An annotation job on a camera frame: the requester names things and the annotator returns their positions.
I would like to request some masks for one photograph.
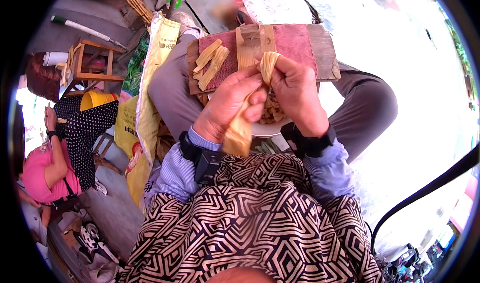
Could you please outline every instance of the light blue sleeve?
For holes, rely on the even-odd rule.
[[[337,196],[358,198],[351,183],[353,172],[347,164],[348,157],[343,145],[335,138],[333,146],[324,149],[321,157],[305,156],[303,159],[310,175],[312,195],[320,204],[326,204]]]
[[[190,142],[197,147],[218,151],[220,144],[210,142],[199,136],[192,127],[188,131]],[[149,198],[157,193],[167,193],[182,203],[186,203],[201,187],[195,183],[195,166],[180,153],[180,142],[177,142],[165,155],[160,176],[150,190]]]

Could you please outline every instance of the yellow bucket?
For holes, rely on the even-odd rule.
[[[114,100],[118,100],[118,96],[114,93],[98,93],[95,91],[88,91],[81,98],[80,111],[98,107]]]

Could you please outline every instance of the pink shirt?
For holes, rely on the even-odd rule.
[[[72,191],[79,195],[81,193],[80,183],[75,176],[72,163],[68,156],[67,142],[63,139],[61,142],[63,157],[67,163],[67,175],[65,178]],[[45,166],[53,163],[53,151],[50,142],[45,142],[40,147],[34,149],[28,155],[28,160],[23,166],[23,183],[28,194],[34,200],[40,203],[53,202],[68,196],[68,189],[63,178],[49,189],[45,180]]]

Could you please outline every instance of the gray pants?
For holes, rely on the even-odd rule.
[[[187,44],[194,39],[190,34],[180,36],[148,88],[150,98],[176,140],[203,109],[199,100],[190,95],[188,86]],[[338,64],[342,78],[333,85],[345,100],[329,122],[348,152],[350,163],[392,124],[398,107],[395,94],[386,82],[341,62]]]

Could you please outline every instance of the white sneaker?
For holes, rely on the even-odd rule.
[[[207,32],[196,26],[193,18],[181,11],[175,11],[170,16],[170,20],[180,23],[180,36],[185,33],[186,30],[197,29],[200,32],[200,38],[207,36]]]
[[[106,187],[104,184],[100,183],[97,178],[95,178],[95,184],[93,185],[93,189],[106,196]]]

